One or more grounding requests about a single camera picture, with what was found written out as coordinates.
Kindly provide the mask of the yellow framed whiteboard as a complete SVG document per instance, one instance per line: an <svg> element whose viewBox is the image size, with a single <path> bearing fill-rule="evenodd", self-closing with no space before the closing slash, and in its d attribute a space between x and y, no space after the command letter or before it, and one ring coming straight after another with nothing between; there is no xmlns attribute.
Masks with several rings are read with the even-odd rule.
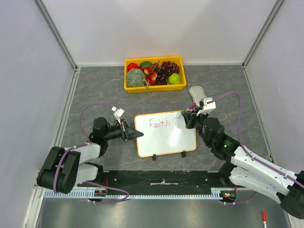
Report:
<svg viewBox="0 0 304 228"><path fill-rule="evenodd" d="M141 114L134 118L135 129L143 133L136 139L141 158L190 152L197 148L196 132L187 129L181 111Z"/></svg>

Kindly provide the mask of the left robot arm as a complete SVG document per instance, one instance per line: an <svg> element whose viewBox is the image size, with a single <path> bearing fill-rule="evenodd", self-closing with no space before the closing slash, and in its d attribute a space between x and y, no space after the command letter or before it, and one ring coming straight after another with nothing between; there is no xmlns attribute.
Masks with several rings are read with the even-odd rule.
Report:
<svg viewBox="0 0 304 228"><path fill-rule="evenodd" d="M110 125L104 117L96 118L88 142L71 148L54 146L50 149L38 173L37 185L64 194L84 181L99 187L104 175L89 160L102 157L110 140L121 138L127 142L142 136L144 133L131 128L124 119Z"/></svg>

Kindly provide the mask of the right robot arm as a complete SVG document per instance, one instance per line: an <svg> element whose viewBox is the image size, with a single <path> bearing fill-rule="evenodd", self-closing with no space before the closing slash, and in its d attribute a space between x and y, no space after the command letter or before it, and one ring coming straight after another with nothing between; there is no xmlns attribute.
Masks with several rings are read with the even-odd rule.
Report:
<svg viewBox="0 0 304 228"><path fill-rule="evenodd" d="M297 219L304 218L304 173L284 169L253 153L225 133L217 118L201 110L182 111L187 129L195 129L211 152L225 164L218 174L223 187L231 184L263 194Z"/></svg>

